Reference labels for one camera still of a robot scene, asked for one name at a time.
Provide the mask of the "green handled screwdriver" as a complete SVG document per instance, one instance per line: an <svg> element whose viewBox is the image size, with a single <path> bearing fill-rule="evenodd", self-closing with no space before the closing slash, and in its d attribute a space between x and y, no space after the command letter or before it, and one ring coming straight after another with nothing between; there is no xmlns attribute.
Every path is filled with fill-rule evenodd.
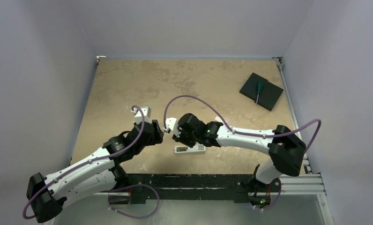
<svg viewBox="0 0 373 225"><path fill-rule="evenodd" d="M263 85L264 85L263 80L258 81L258 83L257 83L257 97L256 97L256 102L255 102L256 105L258 104L259 96L262 92Z"/></svg>

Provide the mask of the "white remote control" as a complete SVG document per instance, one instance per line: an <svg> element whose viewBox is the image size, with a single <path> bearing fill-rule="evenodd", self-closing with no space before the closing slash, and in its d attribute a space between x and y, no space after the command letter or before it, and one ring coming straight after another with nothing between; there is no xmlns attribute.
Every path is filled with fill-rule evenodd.
<svg viewBox="0 0 373 225"><path fill-rule="evenodd" d="M184 152L177 152L178 147L188 147L188 146L175 146L174 147L175 154L204 154L206 152L206 147L201 144L196 144L194 147L188 147L188 150Z"/></svg>

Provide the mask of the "white battery cover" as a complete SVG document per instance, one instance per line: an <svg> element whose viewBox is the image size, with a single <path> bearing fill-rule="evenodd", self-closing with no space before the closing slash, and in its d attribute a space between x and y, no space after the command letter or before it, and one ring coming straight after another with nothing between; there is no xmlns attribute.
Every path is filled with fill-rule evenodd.
<svg viewBox="0 0 373 225"><path fill-rule="evenodd" d="M218 122L223 122L223 121L221 120L221 118L218 117L218 116L215 117L215 120L218 121Z"/></svg>

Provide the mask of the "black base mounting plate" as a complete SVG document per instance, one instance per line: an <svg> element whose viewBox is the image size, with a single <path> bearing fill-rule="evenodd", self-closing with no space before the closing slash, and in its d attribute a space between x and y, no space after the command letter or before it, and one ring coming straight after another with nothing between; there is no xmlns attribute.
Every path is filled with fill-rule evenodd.
<svg viewBox="0 0 373 225"><path fill-rule="evenodd" d="M129 174L125 182L131 185L131 203L147 200L260 202L274 197L280 190L280 180L263 185L251 174Z"/></svg>

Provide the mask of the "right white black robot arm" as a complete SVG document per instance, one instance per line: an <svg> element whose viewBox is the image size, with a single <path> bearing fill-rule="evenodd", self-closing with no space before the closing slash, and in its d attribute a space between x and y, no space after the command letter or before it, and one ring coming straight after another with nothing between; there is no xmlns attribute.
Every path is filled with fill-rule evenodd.
<svg viewBox="0 0 373 225"><path fill-rule="evenodd" d="M303 162L306 144L283 125L276 129L249 130L227 127L222 121L204 123L195 115L187 113L180 119L167 118L165 131L172 133L173 140L189 148L196 145L205 147L237 147L255 150L269 156L259 165L251 178L255 190L262 191L281 175L297 177Z"/></svg>

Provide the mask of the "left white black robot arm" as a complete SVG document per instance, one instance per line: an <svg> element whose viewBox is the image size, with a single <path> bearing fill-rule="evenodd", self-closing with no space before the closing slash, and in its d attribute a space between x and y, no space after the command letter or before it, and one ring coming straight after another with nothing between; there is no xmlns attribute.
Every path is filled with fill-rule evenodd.
<svg viewBox="0 0 373 225"><path fill-rule="evenodd" d="M132 182L120 164L140 154L145 147L162 143L163 136L157 120L140 120L130 131L109 138L96 151L65 169L32 175L22 217L45 223L89 195L102 191L132 193L136 188L146 187Z"/></svg>

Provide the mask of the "gold AAA battery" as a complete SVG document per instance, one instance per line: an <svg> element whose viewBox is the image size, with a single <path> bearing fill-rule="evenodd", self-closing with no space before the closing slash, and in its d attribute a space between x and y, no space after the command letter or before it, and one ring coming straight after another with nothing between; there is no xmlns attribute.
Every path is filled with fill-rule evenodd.
<svg viewBox="0 0 373 225"><path fill-rule="evenodd" d="M187 151L188 150L188 147L178 147L177 148L177 152L184 152L184 151Z"/></svg>

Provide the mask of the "black foam block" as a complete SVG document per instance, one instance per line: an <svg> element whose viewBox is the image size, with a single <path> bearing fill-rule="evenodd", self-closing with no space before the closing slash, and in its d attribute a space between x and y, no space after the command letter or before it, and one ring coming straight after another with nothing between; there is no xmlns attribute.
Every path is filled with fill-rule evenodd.
<svg viewBox="0 0 373 225"><path fill-rule="evenodd" d="M268 79L252 73L239 93L266 110L272 111L283 93L283 89L271 83Z"/></svg>

